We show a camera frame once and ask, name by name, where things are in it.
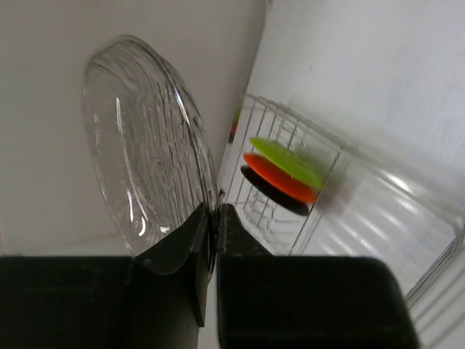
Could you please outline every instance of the green plate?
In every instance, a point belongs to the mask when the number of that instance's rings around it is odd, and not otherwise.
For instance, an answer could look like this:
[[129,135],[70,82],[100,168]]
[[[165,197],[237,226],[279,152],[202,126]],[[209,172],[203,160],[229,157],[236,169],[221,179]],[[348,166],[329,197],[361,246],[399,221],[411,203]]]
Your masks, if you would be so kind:
[[250,143],[274,165],[289,175],[313,188],[322,188],[320,175],[310,165],[299,160],[293,151],[282,146],[275,140],[252,137]]

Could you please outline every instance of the orange plate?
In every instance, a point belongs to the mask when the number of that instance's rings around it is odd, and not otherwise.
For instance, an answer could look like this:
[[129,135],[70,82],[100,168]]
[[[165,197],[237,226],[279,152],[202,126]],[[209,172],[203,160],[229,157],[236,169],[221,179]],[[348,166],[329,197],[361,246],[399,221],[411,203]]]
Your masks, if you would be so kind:
[[290,197],[306,204],[316,201],[317,196],[308,185],[295,180],[264,156],[245,153],[244,160],[260,177]]

